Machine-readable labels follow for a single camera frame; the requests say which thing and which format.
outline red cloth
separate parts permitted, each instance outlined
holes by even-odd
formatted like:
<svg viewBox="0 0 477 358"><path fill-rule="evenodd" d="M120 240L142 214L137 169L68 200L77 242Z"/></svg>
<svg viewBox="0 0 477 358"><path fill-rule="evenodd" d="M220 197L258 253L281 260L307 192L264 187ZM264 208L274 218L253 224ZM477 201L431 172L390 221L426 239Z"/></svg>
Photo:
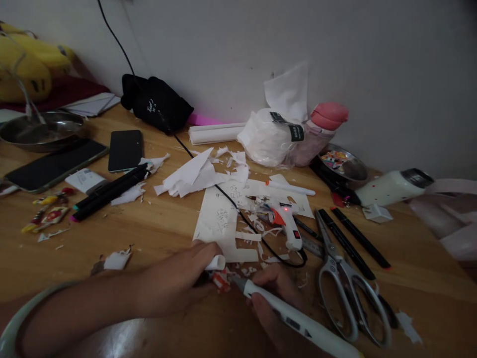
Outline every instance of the red cloth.
<svg viewBox="0 0 477 358"><path fill-rule="evenodd" d="M43 102L35 103L35 105L40 112L47 112L104 92L110 92L109 88L82 78L63 76L53 81L53 88L48 98ZM0 109L25 112L25 105L0 103Z"/></svg>

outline metal bowl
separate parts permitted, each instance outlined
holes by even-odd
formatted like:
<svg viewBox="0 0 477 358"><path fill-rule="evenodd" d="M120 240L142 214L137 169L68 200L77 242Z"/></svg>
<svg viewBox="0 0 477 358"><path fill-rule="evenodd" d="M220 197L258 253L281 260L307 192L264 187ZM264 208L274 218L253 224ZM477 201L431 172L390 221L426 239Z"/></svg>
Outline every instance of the metal bowl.
<svg viewBox="0 0 477 358"><path fill-rule="evenodd" d="M41 114L46 124L37 118L22 116L0 128L0 139L30 152L52 152L86 135L83 118L67 112Z"/></svg>
<svg viewBox="0 0 477 358"><path fill-rule="evenodd" d="M342 166L344 173L336 169L330 168L321 159L322 155L325 155L326 153L333 150L344 153L346 155L346 158L348 159ZM340 177L346 180L365 181L368 179L368 170L366 169L366 166L364 165L364 163L360 161L357 157L352 155L349 151L347 151L346 149L340 146L328 143L328 145L325 148L323 148L323 150L319 153L319 159L321 160L321 163L326 168L328 168L330 171L332 171L333 173L339 175Z"/></svg>

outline pink bottle cap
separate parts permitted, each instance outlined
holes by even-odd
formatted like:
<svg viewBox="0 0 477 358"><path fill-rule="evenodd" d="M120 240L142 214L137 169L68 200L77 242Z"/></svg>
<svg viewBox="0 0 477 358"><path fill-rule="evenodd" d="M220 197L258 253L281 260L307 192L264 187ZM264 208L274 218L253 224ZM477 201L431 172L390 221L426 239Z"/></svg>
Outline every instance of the pink bottle cap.
<svg viewBox="0 0 477 358"><path fill-rule="evenodd" d="M339 103L320 103L312 112L312 122L317 126L334 131L348 121L348 109Z"/></svg>

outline white wall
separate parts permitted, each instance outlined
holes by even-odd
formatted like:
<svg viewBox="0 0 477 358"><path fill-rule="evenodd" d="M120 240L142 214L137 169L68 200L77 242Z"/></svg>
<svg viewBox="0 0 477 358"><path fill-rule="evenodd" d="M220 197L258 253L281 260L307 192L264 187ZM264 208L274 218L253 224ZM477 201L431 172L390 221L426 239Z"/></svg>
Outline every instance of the white wall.
<svg viewBox="0 0 477 358"><path fill-rule="evenodd" d="M309 109L350 108L334 142L383 171L477 179L473 0L103 0L140 76L205 116L246 121L262 82L308 60ZM3 0L1 20L72 47L121 93L129 68L95 0Z"/></svg>

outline phone screen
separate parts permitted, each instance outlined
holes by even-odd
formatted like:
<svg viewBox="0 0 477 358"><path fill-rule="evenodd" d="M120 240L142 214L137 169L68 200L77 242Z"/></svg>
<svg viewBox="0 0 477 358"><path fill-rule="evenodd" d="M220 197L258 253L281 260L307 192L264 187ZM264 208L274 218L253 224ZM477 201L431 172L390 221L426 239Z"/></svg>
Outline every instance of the phone screen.
<svg viewBox="0 0 477 358"><path fill-rule="evenodd" d="M140 130L112 132L109 148L108 171L135 168L143 156L143 135Z"/></svg>
<svg viewBox="0 0 477 358"><path fill-rule="evenodd" d="M82 138L8 173L5 179L22 190L42 192L106 153L108 147Z"/></svg>

